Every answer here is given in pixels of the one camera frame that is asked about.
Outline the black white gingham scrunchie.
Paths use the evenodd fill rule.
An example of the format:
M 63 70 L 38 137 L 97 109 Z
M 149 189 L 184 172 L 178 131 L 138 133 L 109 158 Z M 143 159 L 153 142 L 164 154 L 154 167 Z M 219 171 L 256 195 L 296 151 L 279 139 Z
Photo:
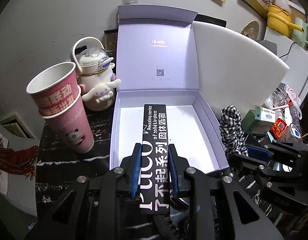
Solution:
M 248 156 L 248 150 L 244 142 L 244 132 L 241 124 L 241 113 L 234 105 L 230 105 L 221 111 L 220 133 L 222 143 L 225 146 L 226 158 L 233 154 Z

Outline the black lip gloss box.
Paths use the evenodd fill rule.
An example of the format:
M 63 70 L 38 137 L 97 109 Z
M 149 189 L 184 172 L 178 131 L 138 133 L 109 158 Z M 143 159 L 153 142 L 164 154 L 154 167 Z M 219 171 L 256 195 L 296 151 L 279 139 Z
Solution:
M 140 209 L 145 215 L 170 213 L 166 105 L 145 104 L 140 168 Z

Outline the green white medicine box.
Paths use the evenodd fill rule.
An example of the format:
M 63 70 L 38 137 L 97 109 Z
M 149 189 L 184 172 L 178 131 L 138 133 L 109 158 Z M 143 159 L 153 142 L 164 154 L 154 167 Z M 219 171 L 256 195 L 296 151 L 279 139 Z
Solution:
M 275 112 L 261 106 L 250 109 L 242 119 L 242 127 L 246 133 L 266 134 L 275 123 Z

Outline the clear glass mug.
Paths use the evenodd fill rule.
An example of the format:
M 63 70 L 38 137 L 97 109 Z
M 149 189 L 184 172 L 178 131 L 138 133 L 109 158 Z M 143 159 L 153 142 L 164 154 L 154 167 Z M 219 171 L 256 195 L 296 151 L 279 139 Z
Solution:
M 273 100 L 273 109 L 275 110 L 285 108 L 287 105 L 289 107 L 293 105 L 287 93 L 287 85 L 284 83 L 279 84 L 271 94 L 271 98 Z

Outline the lower pink panda cup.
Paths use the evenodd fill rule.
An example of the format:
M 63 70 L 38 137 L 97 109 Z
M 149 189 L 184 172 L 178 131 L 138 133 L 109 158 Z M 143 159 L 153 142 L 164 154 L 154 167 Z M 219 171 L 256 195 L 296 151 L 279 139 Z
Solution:
M 61 140 L 78 153 L 87 153 L 93 148 L 94 137 L 87 120 L 78 87 L 76 99 L 63 111 L 55 115 L 41 116 Z

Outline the white refrigerator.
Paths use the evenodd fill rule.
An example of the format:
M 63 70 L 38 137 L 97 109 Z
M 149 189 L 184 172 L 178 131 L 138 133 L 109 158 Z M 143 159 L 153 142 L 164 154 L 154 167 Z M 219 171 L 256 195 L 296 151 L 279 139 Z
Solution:
M 289 52 L 288 55 L 281 59 L 289 66 L 282 80 L 282 83 L 289 85 L 296 92 L 303 102 L 308 93 L 308 53 L 298 44 L 293 44 L 293 41 L 277 31 L 266 27 L 264 40 L 276 43 L 277 56 L 281 57 Z

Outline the white foam board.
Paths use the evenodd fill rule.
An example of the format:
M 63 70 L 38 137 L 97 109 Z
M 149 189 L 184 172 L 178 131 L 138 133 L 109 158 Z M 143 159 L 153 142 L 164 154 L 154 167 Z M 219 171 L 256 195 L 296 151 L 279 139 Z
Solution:
M 214 115 L 233 105 L 245 116 L 261 106 L 281 83 L 289 66 L 258 42 L 218 25 L 193 25 L 200 93 Z

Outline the red fringed cloth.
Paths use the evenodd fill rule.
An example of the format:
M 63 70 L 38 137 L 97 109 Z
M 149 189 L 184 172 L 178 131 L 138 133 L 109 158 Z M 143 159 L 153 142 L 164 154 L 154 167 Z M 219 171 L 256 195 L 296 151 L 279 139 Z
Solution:
M 23 175 L 32 180 L 35 177 L 35 163 L 39 152 L 38 146 L 15 151 L 4 148 L 3 137 L 0 137 L 0 171 L 9 174 Z

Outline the white Cinnamoroll water bottle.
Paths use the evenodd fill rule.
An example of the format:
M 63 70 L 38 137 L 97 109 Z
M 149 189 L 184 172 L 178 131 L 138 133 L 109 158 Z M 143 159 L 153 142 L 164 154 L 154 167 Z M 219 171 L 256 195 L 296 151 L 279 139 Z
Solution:
M 83 37 L 72 47 L 71 61 L 76 65 L 78 84 L 84 105 L 91 111 L 103 111 L 114 103 L 115 89 L 121 84 L 108 56 L 96 37 Z

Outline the upper pink paper cup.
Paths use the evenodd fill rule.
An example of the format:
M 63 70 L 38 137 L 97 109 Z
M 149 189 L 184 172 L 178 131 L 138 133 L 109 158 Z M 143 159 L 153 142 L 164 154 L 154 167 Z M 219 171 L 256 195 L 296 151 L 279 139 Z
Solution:
M 41 115 L 60 113 L 70 107 L 80 94 L 76 64 L 62 62 L 45 69 L 29 82 L 26 92 L 37 105 Z

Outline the open lavender gift box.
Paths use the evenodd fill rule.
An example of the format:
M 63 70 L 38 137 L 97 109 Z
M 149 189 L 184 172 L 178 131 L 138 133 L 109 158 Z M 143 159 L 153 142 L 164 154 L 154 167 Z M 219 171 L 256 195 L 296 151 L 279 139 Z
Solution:
M 110 168 L 142 141 L 145 104 L 166 106 L 168 142 L 204 173 L 228 167 L 219 122 L 199 90 L 197 12 L 164 5 L 118 6 L 117 88 Z

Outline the glass jar behind box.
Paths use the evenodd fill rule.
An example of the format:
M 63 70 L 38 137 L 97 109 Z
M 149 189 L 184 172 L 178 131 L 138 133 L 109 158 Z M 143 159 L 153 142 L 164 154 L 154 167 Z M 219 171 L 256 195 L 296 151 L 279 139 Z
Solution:
M 115 50 L 117 48 L 118 28 L 104 30 L 105 48 Z

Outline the yellow pot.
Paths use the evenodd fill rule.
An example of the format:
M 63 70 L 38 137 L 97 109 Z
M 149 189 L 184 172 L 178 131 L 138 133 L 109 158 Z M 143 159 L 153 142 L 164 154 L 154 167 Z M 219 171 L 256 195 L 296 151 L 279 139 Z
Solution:
M 304 32 L 302 26 L 296 25 L 292 22 L 292 17 L 287 11 L 274 4 L 268 5 L 267 27 L 286 37 L 290 37 L 293 29 L 300 31 L 301 33 Z

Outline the woven round wall plate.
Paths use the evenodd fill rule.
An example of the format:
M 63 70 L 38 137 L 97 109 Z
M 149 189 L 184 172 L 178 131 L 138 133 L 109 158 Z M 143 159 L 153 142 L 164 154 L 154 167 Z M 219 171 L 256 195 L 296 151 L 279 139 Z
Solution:
M 241 34 L 251 38 L 252 40 L 257 40 L 259 34 L 259 24 L 256 20 L 249 22 L 241 31 Z

